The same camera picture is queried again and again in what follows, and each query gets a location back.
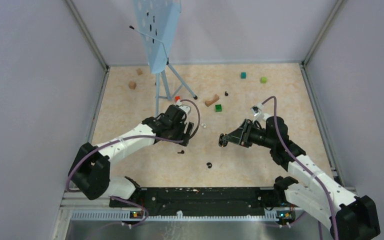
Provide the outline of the black earbud charging case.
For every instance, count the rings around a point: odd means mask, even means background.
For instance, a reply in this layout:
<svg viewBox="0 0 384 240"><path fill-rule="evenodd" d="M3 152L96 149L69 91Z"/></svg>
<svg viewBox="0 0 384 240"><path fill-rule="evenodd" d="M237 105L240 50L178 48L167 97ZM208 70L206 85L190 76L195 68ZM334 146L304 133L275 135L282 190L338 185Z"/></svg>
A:
<svg viewBox="0 0 384 240"><path fill-rule="evenodd" d="M224 139L224 137L225 137L225 134L224 134L224 133L221 133L221 134L219 135L219 139L218 139L218 146L219 146L219 147L224 148L224 147L226 147L226 146L228 145L228 141L226 141L226 140Z"/></svg>

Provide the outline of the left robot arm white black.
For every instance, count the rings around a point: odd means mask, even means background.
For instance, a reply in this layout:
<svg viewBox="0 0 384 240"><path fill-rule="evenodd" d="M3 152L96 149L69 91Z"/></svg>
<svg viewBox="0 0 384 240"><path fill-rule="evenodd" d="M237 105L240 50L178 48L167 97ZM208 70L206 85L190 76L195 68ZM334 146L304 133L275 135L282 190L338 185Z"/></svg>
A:
<svg viewBox="0 0 384 240"><path fill-rule="evenodd" d="M129 155L164 141L187 146L194 124L188 121L191 108L172 104L157 117L144 119L132 130L110 141L80 146L68 173L68 183L89 200L118 197L129 207L140 202L139 184L130 177L111 175L111 169Z"/></svg>

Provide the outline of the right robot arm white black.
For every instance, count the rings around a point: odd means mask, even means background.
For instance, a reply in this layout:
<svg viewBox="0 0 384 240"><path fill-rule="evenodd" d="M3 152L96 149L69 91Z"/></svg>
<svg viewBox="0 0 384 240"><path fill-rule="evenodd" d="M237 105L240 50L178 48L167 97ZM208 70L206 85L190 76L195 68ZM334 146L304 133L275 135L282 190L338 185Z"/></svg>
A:
<svg viewBox="0 0 384 240"><path fill-rule="evenodd" d="M219 136L219 146L253 145L269 149L272 160L289 173L273 185L273 200L279 206L295 205L326 227L335 240L371 240L381 229L375 202L357 196L320 169L296 143L289 139L281 117L270 116L261 127L245 119L234 131Z"/></svg>

